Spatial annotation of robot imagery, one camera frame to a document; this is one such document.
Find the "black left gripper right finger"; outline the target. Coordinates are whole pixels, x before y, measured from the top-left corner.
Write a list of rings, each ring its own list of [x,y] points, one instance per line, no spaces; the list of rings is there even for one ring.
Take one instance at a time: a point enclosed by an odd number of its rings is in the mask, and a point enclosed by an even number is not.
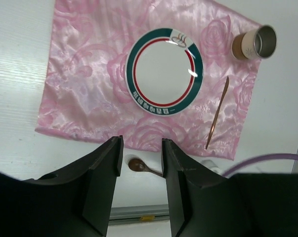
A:
[[[171,235],[179,237],[193,217],[194,202],[189,187],[211,187],[225,178],[192,159],[167,138],[162,139],[161,163],[167,185]]]

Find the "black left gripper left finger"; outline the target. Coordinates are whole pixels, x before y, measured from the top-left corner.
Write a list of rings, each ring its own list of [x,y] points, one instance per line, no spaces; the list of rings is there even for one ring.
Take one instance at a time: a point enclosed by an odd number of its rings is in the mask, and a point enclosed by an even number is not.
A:
[[[114,136],[65,167],[25,181],[23,200],[35,233],[41,237],[106,236],[123,148],[123,137]]]

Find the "copper knife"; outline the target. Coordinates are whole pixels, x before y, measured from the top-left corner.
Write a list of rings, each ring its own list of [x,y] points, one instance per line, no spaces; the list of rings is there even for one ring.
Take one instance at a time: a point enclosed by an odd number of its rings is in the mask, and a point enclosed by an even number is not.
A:
[[[229,77],[227,77],[225,85],[224,85],[224,89],[223,89],[223,92],[222,92],[222,95],[221,95],[221,98],[220,98],[220,101],[219,101],[219,105],[218,105],[218,108],[217,108],[216,113],[214,115],[213,122],[212,122],[212,125],[211,125],[211,128],[210,128],[210,131],[209,131],[209,135],[208,135],[208,139],[207,139],[207,143],[206,143],[206,147],[205,147],[206,150],[208,149],[210,141],[212,139],[212,136],[213,136],[213,133],[214,133],[214,130],[215,130],[215,126],[216,126],[216,123],[217,123],[217,120],[218,120],[219,112],[220,112],[223,100],[225,98],[225,95],[228,91],[229,83],[230,83],[230,79],[229,79]]]

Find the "pink floral satin placemat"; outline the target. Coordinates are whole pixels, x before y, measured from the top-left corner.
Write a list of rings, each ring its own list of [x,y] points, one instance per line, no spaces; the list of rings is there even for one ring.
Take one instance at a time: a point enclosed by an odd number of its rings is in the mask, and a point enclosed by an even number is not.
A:
[[[125,82],[133,44],[156,28],[175,28],[197,45],[204,80],[194,102],[169,117],[136,105]],[[158,152],[175,141],[198,157],[234,159],[260,60],[236,60],[233,39],[259,23],[213,0],[58,0],[36,131],[103,143],[122,135],[125,146]],[[206,150],[224,89],[215,130]]]

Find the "white plate green red rim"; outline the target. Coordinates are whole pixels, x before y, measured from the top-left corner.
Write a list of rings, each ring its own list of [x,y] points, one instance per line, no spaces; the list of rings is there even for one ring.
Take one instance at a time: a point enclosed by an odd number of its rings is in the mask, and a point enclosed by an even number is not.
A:
[[[187,109],[201,89],[203,60],[187,34],[173,28],[148,31],[131,47],[125,64],[132,99],[155,116]]]

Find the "steel cup with paper sleeve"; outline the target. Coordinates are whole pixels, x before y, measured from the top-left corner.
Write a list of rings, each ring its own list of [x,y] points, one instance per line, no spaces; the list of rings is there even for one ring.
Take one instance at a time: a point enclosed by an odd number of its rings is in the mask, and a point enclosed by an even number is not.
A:
[[[231,53],[238,60],[267,59],[277,47],[277,34],[270,25],[236,36],[231,44]]]

